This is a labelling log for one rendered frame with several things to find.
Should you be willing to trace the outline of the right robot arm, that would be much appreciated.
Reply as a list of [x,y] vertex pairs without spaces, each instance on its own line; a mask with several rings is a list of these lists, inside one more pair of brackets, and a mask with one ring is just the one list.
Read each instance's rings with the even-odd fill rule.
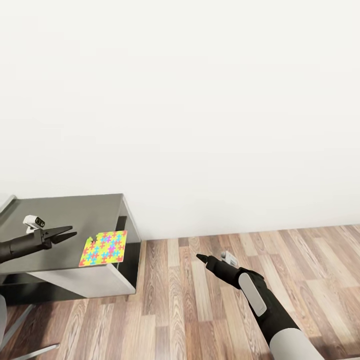
[[228,284],[242,290],[272,352],[274,360],[325,360],[280,301],[267,287],[264,277],[237,265],[237,258],[228,250],[215,256],[197,254],[206,268]]

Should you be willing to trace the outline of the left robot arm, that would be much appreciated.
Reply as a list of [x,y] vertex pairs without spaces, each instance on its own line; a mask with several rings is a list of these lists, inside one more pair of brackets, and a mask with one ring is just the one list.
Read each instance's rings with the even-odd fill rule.
[[0,242],[0,263],[52,249],[52,244],[56,245],[77,235],[77,231],[64,233],[72,230],[72,225],[42,229],[45,221],[35,215],[27,215],[23,223],[28,226],[27,235]]

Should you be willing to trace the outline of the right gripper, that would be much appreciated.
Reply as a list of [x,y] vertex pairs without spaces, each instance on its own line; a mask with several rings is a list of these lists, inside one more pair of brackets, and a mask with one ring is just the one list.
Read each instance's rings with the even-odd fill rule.
[[234,267],[231,264],[228,264],[224,261],[218,260],[215,256],[207,256],[207,255],[203,255],[203,254],[197,254],[196,255],[202,262],[204,262],[206,264],[206,268],[208,270],[210,270],[211,272],[213,272],[215,274],[215,276],[217,276],[218,278],[222,279],[223,281],[226,282],[226,271],[230,268],[230,267]]

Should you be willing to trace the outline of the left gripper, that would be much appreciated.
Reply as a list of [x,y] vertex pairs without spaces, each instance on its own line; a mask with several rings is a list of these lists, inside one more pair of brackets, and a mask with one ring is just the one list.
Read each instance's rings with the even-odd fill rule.
[[49,229],[35,229],[33,233],[16,237],[10,242],[11,255],[16,259],[42,250],[52,249],[52,244],[61,243],[77,235],[77,231],[64,233],[73,226],[61,226]]

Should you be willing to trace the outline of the jigsaw puzzle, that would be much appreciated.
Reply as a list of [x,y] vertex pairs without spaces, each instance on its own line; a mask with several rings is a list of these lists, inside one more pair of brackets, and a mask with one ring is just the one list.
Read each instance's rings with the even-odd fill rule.
[[90,237],[83,251],[79,266],[120,263],[124,260],[127,230],[99,233],[97,241]]

